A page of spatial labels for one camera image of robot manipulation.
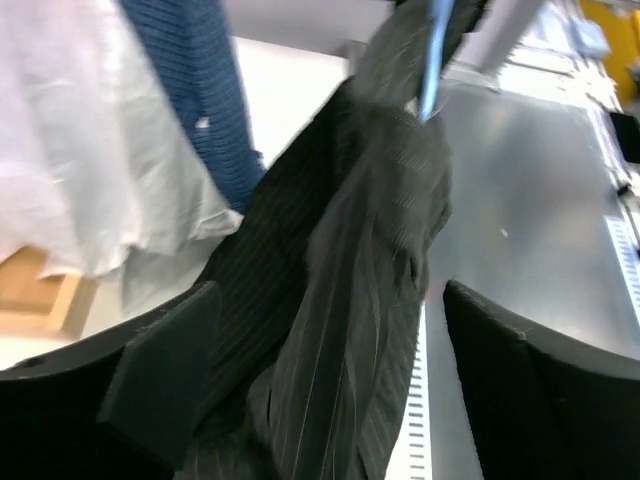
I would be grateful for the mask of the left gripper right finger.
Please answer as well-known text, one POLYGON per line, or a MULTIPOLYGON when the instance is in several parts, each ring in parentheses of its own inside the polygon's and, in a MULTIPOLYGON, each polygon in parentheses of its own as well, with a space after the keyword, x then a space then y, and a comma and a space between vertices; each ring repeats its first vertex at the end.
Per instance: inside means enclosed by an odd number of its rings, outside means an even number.
POLYGON ((639 476, 639 362, 446 284, 445 317, 486 479, 639 476))

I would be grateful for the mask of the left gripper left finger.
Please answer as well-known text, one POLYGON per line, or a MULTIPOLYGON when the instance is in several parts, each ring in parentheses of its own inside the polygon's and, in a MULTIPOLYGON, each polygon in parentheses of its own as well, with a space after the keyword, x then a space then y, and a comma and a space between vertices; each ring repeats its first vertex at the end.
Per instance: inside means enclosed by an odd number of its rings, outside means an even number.
POLYGON ((169 479, 199 421, 221 309, 198 284, 1 373, 4 479, 169 479))

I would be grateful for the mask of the black pinstripe shirt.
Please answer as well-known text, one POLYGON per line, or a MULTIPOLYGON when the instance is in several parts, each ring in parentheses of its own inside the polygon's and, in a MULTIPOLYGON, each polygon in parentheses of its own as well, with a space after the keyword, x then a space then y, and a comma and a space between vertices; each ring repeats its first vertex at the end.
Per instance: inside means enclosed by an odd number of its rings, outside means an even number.
POLYGON ((399 6, 273 163, 202 279, 222 313, 183 479, 382 479, 398 439, 450 215, 427 80, 427 1, 399 6))

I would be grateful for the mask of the blue wire hanger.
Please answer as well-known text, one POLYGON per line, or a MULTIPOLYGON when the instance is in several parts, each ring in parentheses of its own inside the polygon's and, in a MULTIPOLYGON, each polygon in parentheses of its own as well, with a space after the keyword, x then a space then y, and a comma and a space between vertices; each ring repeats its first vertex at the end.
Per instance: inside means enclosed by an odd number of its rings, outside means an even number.
POLYGON ((427 9, 431 30, 426 41, 426 59, 419 97, 419 115, 423 122, 434 114, 440 82, 444 38, 453 9, 453 0, 434 0, 427 9))

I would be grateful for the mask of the white shirt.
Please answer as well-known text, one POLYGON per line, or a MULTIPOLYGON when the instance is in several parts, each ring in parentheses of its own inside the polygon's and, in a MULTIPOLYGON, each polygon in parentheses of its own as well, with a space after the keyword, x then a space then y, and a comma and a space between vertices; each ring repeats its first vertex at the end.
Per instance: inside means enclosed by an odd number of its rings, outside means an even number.
POLYGON ((195 276, 241 215, 113 1, 1 5, 1 254, 116 277, 127 310, 195 276))

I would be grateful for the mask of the blue checked shirt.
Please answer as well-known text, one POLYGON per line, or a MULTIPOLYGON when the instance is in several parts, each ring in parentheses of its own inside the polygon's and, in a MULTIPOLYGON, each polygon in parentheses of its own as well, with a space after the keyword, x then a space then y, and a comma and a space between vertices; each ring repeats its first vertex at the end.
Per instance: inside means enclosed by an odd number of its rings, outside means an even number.
POLYGON ((254 150, 227 16, 217 0, 121 3, 218 190, 242 213, 265 168, 254 150))

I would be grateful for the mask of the wooden clothes rack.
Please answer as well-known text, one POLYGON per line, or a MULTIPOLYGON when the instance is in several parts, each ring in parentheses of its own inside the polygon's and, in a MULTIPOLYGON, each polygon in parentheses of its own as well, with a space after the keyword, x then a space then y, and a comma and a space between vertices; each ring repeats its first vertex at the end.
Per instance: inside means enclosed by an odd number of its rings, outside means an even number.
POLYGON ((47 255, 22 248, 1 263, 1 333, 77 340, 97 283, 79 275, 40 276, 47 255))

